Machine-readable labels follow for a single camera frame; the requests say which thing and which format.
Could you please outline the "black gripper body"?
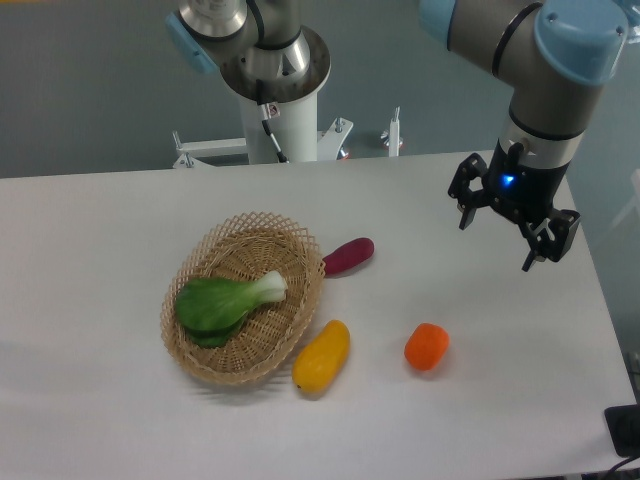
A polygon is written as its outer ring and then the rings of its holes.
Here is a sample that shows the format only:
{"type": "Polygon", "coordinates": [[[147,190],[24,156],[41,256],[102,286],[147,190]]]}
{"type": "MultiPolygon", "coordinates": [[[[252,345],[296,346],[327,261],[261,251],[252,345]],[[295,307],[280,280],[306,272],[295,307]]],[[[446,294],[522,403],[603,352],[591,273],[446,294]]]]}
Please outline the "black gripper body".
{"type": "Polygon", "coordinates": [[[513,163],[508,152],[496,144],[487,173],[482,177],[483,196],[505,218],[519,218],[538,226],[549,217],[553,201],[569,164],[537,169],[513,163]]]}

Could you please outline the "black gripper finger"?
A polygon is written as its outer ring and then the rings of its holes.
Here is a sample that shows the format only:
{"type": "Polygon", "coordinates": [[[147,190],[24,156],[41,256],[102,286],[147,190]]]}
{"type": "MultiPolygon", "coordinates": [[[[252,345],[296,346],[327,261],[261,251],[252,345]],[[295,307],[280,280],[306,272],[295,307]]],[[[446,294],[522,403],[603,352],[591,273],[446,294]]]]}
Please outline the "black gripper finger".
{"type": "Polygon", "coordinates": [[[521,220],[519,229],[529,246],[522,270],[528,272],[535,263],[546,260],[559,262],[570,250],[580,221],[577,211],[555,208],[538,224],[521,220]]]}
{"type": "Polygon", "coordinates": [[[473,222],[479,208],[488,205],[485,192],[488,175],[489,167],[478,153],[472,153],[457,167],[447,193],[457,201],[461,213],[460,230],[465,230],[473,222]]]}

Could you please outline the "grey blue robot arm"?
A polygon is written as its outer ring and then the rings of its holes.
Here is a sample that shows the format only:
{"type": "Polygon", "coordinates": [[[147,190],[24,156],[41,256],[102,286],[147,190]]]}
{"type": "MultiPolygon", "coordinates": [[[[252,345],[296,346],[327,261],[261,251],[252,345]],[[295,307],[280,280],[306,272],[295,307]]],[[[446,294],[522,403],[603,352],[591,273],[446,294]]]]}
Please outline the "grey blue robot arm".
{"type": "MultiPolygon", "coordinates": [[[[423,1],[422,28],[513,95],[493,156],[467,157],[448,189],[469,226],[488,207],[516,224],[527,263],[559,261],[580,216],[554,197],[626,41],[611,1],[423,1]]],[[[184,59],[237,96],[251,163],[334,160],[350,126],[317,129],[326,44],[296,1],[184,1],[165,21],[184,59]]]]}

